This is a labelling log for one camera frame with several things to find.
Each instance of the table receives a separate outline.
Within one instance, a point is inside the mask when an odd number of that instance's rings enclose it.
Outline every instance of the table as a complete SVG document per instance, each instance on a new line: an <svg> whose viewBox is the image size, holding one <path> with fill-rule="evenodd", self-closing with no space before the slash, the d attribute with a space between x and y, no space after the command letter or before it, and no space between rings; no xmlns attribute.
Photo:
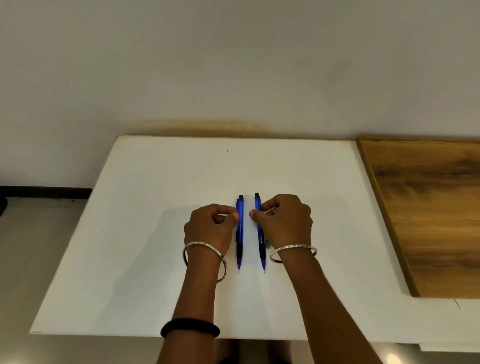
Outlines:
<svg viewBox="0 0 480 364"><path fill-rule="evenodd" d="M325 275L370 341L480 342L479 303L412 298L353 141L118 137L31 332L160 336L183 281L193 209L297 194ZM282 265L263 273L247 217L240 272L216 290L220 337L306 340Z"/></svg>

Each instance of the forearm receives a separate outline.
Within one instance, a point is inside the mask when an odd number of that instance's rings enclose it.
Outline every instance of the forearm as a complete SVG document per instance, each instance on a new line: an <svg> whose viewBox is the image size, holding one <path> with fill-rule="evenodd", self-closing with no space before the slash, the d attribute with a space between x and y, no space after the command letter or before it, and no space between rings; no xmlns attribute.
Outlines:
<svg viewBox="0 0 480 364"><path fill-rule="evenodd" d="M197 318L213 323L220 259L215 252L202 246L190 248L189 258L185 280L172 319ZM191 330L174 330L164 341L158 364L211 364L213 359L212 335Z"/></svg>
<svg viewBox="0 0 480 364"><path fill-rule="evenodd" d="M280 257L297 294L315 363L381 364L310 251L287 249Z"/></svg>

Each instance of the floor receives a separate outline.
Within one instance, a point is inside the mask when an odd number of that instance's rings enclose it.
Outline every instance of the floor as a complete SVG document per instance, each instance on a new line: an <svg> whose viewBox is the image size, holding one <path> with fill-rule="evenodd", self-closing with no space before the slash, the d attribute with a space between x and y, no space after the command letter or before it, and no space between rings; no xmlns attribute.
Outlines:
<svg viewBox="0 0 480 364"><path fill-rule="evenodd" d="M84 200L11 198L0 217L0 364L154 364L161 338L29 335ZM480 363L480 354L424 353L415 345L374 343L386 364ZM243 362L264 363L264 343L242 345ZM292 343L294 363L311 364L307 342Z"/></svg>

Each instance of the blue pen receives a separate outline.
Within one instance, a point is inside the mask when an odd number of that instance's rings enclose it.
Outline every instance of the blue pen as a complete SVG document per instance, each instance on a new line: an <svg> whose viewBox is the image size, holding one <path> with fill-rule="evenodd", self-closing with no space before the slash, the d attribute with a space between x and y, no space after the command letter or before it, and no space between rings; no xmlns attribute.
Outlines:
<svg viewBox="0 0 480 364"><path fill-rule="evenodd" d="M255 209L262 210L262 202L260 201L260 195L258 193L255 194ZM265 252L265 237L264 231L257 225L258 231L258 250L260 251L260 260L262 261L262 268L264 269L265 273L265 260L266 260L266 252Z"/></svg>
<svg viewBox="0 0 480 364"><path fill-rule="evenodd" d="M243 195L241 194L237 199L237 212L240 215L237 224L237 233L235 234L235 241L237 242L237 267L241 266L241 258L243 255Z"/></svg>

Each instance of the wall stain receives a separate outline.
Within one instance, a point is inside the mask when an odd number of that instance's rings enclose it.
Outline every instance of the wall stain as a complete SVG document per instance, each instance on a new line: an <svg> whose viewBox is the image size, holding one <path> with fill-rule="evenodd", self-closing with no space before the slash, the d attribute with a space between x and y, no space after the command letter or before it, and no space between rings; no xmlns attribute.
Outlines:
<svg viewBox="0 0 480 364"><path fill-rule="evenodd" d="M147 119L125 123L130 135L266 138L274 134L265 124L240 120Z"/></svg>

